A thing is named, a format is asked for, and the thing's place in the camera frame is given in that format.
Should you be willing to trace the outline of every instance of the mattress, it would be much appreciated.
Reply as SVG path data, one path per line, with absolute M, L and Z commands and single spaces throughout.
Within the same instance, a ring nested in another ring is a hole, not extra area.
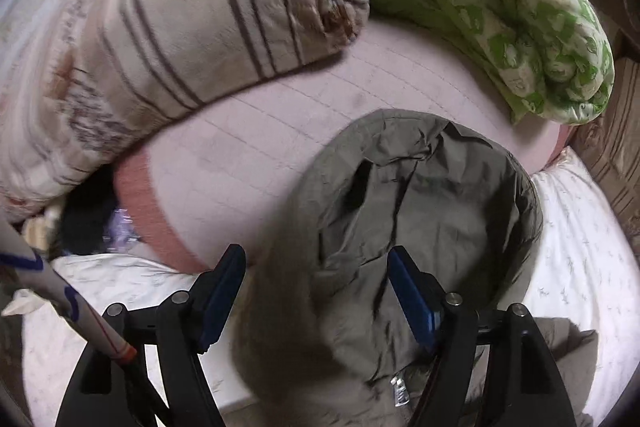
M 602 192 L 570 148 L 532 178 L 545 222 L 524 303 L 536 317 L 567 317 L 581 330 L 598 332 L 598 360 L 584 409 L 598 425 L 640 362 L 640 270 Z M 153 306 L 195 280 L 141 259 L 144 252 L 136 255 L 66 257 L 54 261 L 54 267 L 99 311 L 115 301 L 129 309 Z M 221 340 L 200 357 L 223 413 L 254 401 L 231 361 L 235 316 L 232 312 Z M 52 427 L 84 341 L 44 304 L 25 315 L 23 345 L 24 386 L 34 424 Z M 155 347 L 148 346 L 146 355 L 150 379 L 162 394 Z

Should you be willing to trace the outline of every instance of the metal screw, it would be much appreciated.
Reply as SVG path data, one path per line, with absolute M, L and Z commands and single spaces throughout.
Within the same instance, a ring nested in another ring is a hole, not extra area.
M 518 317 L 524 317 L 527 313 L 529 313 L 525 305 L 520 303 L 515 303 L 514 305 L 512 305 L 511 311 Z
M 175 304 L 182 304 L 183 302 L 187 302 L 189 300 L 189 292 L 184 290 L 180 290 L 179 292 L 171 295 L 171 301 Z
M 462 296 L 459 293 L 447 293 L 444 299 L 452 306 L 460 306 L 462 304 Z
M 122 304 L 113 303 L 107 308 L 107 315 L 110 317 L 117 317 L 122 312 Z

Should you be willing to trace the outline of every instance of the beige blanket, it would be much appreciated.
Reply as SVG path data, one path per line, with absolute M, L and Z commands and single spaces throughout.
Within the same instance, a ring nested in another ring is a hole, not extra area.
M 206 103 L 333 54 L 368 0 L 61 0 L 0 80 L 0 205 L 19 220 Z

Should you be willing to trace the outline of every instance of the gray fabric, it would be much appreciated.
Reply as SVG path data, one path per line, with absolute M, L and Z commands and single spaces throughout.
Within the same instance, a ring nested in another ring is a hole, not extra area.
M 522 300 L 542 231 L 534 186 L 505 149 L 442 118 L 355 121 L 292 193 L 257 267 L 236 363 L 281 425 L 404 425 L 389 380 L 419 350 L 386 279 L 404 245 L 471 305 Z

